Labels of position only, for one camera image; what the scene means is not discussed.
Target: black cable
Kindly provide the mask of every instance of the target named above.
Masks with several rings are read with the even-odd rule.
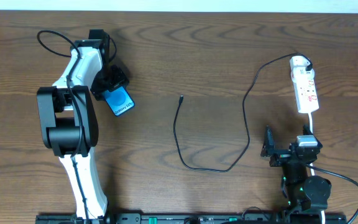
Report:
[[[289,223],[290,222],[290,215],[292,215],[292,213],[295,212],[295,210],[298,209],[297,207],[293,207],[286,215],[285,215],[285,223]]]
[[[58,53],[58,52],[56,52],[56,51],[54,51],[54,50],[50,50],[49,47],[47,47],[47,46],[41,41],[41,39],[40,39],[40,35],[41,35],[42,33],[49,33],[49,34],[58,35],[59,37],[65,39],[67,42],[69,42],[72,46],[74,46],[73,42],[72,42],[69,38],[67,38],[67,37],[64,36],[63,34],[61,34],[61,33],[59,33],[59,32],[56,32],[56,31],[53,31],[53,30],[41,30],[41,31],[38,32],[38,34],[37,34],[37,40],[38,40],[38,42],[40,43],[40,45],[41,45],[42,47],[44,47],[45,49],[49,50],[50,52],[52,52],[52,53],[54,53],[54,54],[56,54],[56,55],[59,55],[59,56],[62,56],[62,57],[71,57],[71,55],[65,55],[65,54]]]
[[[287,193],[285,192],[285,179],[284,179],[284,175],[281,176],[281,191],[284,195],[285,198],[287,197]]]
[[[258,208],[258,207],[256,207],[256,206],[252,206],[252,207],[247,208],[247,209],[242,213],[241,219],[245,220],[245,216],[244,216],[244,215],[246,215],[247,212],[248,212],[251,208],[256,208],[256,209],[258,209],[260,212],[262,212],[262,215],[263,215],[267,220],[269,220],[268,216],[266,216],[266,214],[264,213],[264,211],[262,211],[262,209],[260,209],[260,208]]]
[[[357,183],[355,180],[353,180],[353,179],[351,179],[351,178],[349,178],[349,177],[346,177],[346,176],[344,176],[344,175],[337,174],[337,173],[334,173],[334,172],[331,172],[331,171],[328,171],[328,170],[324,170],[324,169],[322,169],[322,168],[318,168],[318,167],[315,167],[315,166],[311,166],[311,165],[306,164],[306,163],[304,163],[304,162],[302,162],[302,161],[299,161],[299,163],[302,164],[302,165],[304,165],[305,167],[307,167],[307,168],[309,168],[309,169],[314,169],[314,170],[317,170],[317,171],[320,171],[320,172],[323,172],[323,173],[326,173],[326,174],[329,174],[329,175],[333,175],[333,176],[335,176],[335,177],[339,177],[339,178],[342,178],[342,179],[344,179],[344,180],[347,180],[347,181],[349,181],[350,183],[352,183],[352,184],[354,184],[354,185],[356,185],[356,186],[358,187],[358,183]],[[357,216],[358,216],[358,208],[357,208],[356,212],[354,213],[354,215],[352,216],[352,218],[347,222],[347,224],[351,224],[351,223],[356,219]]]
[[[246,125],[246,131],[247,131],[247,137],[248,137],[248,141],[247,141],[247,145],[245,146],[245,148],[242,150],[242,152],[240,153],[239,157],[230,165],[229,168],[225,169],[225,170],[219,170],[219,169],[208,169],[208,168],[196,168],[196,167],[190,167],[188,166],[185,161],[183,160],[182,156],[181,156],[181,153],[180,153],[180,148],[179,148],[179,143],[178,143],[178,139],[177,139],[177,134],[176,134],[176,130],[175,130],[175,127],[176,127],[176,123],[177,123],[177,118],[178,118],[178,113],[179,113],[179,109],[180,109],[180,106],[183,102],[183,95],[180,96],[179,98],[179,105],[178,105],[178,109],[177,109],[177,113],[175,115],[175,119],[173,120],[173,137],[175,138],[175,142],[177,144],[177,148],[178,148],[178,153],[179,153],[179,158],[181,160],[181,163],[188,169],[191,169],[191,170],[202,170],[202,171],[211,171],[211,172],[228,172],[230,171],[236,164],[237,162],[241,159],[242,155],[244,155],[244,153],[246,153],[246,150],[248,149],[249,147],[249,143],[250,143],[250,136],[249,136],[249,130],[248,130],[248,124],[247,124],[247,117],[246,117],[246,108],[245,108],[245,102],[246,102],[246,98],[248,96],[248,93],[251,91],[251,89],[254,87],[255,83],[256,83],[256,80],[258,79],[258,75],[259,75],[259,72],[261,71],[261,69],[263,69],[266,65],[270,65],[271,63],[277,61],[277,60],[280,60],[280,59],[283,59],[283,58],[286,58],[286,57],[291,57],[291,56],[303,56],[304,58],[306,58],[308,61],[309,61],[309,65],[307,66],[306,70],[307,71],[310,71],[312,69],[312,63],[311,63],[311,60],[308,59],[306,56],[304,56],[303,54],[300,54],[300,53],[292,53],[292,54],[288,54],[288,55],[284,55],[282,57],[279,57],[279,58],[276,58],[272,61],[269,61],[267,62],[266,64],[262,65],[256,75],[255,75],[255,78],[254,78],[254,82],[251,84],[251,86],[249,87],[249,89],[247,90],[246,94],[244,95],[244,98],[242,99],[242,114],[244,116],[244,123]]]
[[[91,214],[92,216],[93,216],[93,218],[94,219],[97,219],[92,213],[91,213],[91,211],[88,209],[88,212],[89,212],[89,214]]]
[[[117,45],[115,43],[115,41],[109,36],[112,44],[114,45],[114,54],[110,57],[110,60],[109,62],[111,62],[115,57],[116,57],[116,54],[117,54]]]
[[[80,50],[78,49],[78,47],[69,39],[67,38],[66,36],[64,36],[63,34],[61,33],[58,33],[56,31],[53,31],[53,30],[41,30],[40,32],[38,32],[37,34],[37,40],[38,42],[41,44],[42,47],[44,47],[45,49],[47,49],[48,51],[56,54],[56,55],[59,55],[59,56],[62,56],[62,57],[71,57],[69,55],[64,55],[64,54],[61,54],[61,53],[58,53],[58,52],[55,52],[53,50],[50,50],[47,46],[45,46],[44,43],[42,43],[41,39],[40,39],[40,34],[42,33],[50,33],[50,34],[55,34],[63,39],[65,39],[67,42],[69,42],[71,44],[71,46],[76,50],[77,52],[77,58],[75,60],[75,63],[74,65],[71,67],[70,71],[68,72],[68,75],[66,76],[66,83],[67,83],[67,89],[68,89],[68,92],[70,94],[70,97],[71,97],[71,100],[74,104],[74,107],[75,107],[75,111],[77,113],[77,117],[78,117],[78,124],[79,124],[79,128],[80,128],[80,138],[78,140],[78,144],[75,148],[75,151],[74,153],[70,156],[71,157],[71,161],[73,162],[73,167],[74,167],[74,171],[75,171],[75,176],[76,176],[76,179],[77,179],[77,184],[78,184],[78,188],[80,189],[80,193],[81,193],[81,196],[82,196],[82,199],[83,199],[83,203],[84,203],[84,209],[85,209],[85,217],[86,217],[86,220],[85,222],[87,223],[88,220],[89,220],[89,216],[88,216],[88,207],[86,206],[86,198],[85,198],[85,194],[84,194],[84,191],[82,189],[82,185],[81,185],[81,182],[80,182],[80,177],[78,176],[78,169],[77,169],[77,166],[76,166],[76,162],[74,160],[74,156],[78,154],[78,151],[80,150],[80,147],[81,147],[81,143],[83,141],[83,122],[82,122],[82,117],[81,117],[81,111],[80,111],[80,107],[78,106],[78,102],[74,96],[74,93],[73,93],[73,90],[71,89],[71,86],[70,86],[70,82],[71,82],[71,77],[73,75],[73,71],[75,69],[75,67],[78,65],[78,62],[80,61],[81,59],[81,52]]]
[[[81,180],[80,180],[80,176],[78,175],[78,168],[77,168],[77,162],[75,161],[74,158],[71,158],[71,161],[73,162],[73,167],[74,167],[74,172],[75,172],[75,178],[77,179],[77,183],[78,183],[78,188],[80,190],[81,193],[81,197],[82,197],[82,202],[84,203],[84,209],[85,209],[85,223],[89,223],[89,215],[88,215],[88,207],[86,206],[86,198],[85,198],[85,194],[84,194],[84,190],[82,189],[82,185],[81,185]]]

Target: white robotic arm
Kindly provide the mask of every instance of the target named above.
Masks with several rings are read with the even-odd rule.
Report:
[[[109,40],[103,30],[90,30],[88,40],[75,41],[78,49],[71,50],[71,60],[63,75],[51,87],[41,87],[37,92],[44,144],[52,148],[65,167],[76,199],[76,216],[82,220],[103,219],[108,207],[94,159],[99,131],[90,91],[97,100],[106,101],[115,115],[134,106],[124,89],[128,79],[117,66],[108,65]],[[122,108],[125,109],[118,114],[116,110]],[[55,116],[65,110],[73,110],[74,116]]]

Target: wood grain surface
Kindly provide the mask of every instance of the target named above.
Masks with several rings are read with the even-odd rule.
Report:
[[[184,168],[172,124],[183,94],[177,133],[184,159],[226,168],[246,144],[241,100],[256,70],[294,51],[311,58],[316,71],[314,132],[324,147],[315,165],[358,181],[358,15],[0,11],[0,223],[33,223],[39,213],[76,209],[65,170],[41,139],[36,91],[68,63],[39,45],[41,29],[71,40],[104,29],[117,43],[116,63],[129,71],[133,110],[117,118],[93,100],[99,178],[114,208],[188,213],[285,206],[282,171],[259,154],[265,125],[286,147],[308,122],[296,111],[289,58],[263,70],[250,93],[251,144],[232,171]],[[64,41],[43,38],[69,54]],[[333,184],[328,211],[350,218],[358,188],[321,175]]]

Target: white power strip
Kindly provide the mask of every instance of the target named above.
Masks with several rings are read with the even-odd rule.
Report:
[[[306,71],[309,64],[310,62],[303,56],[294,56],[290,60],[291,79],[299,113],[311,113],[319,108],[314,70]]]

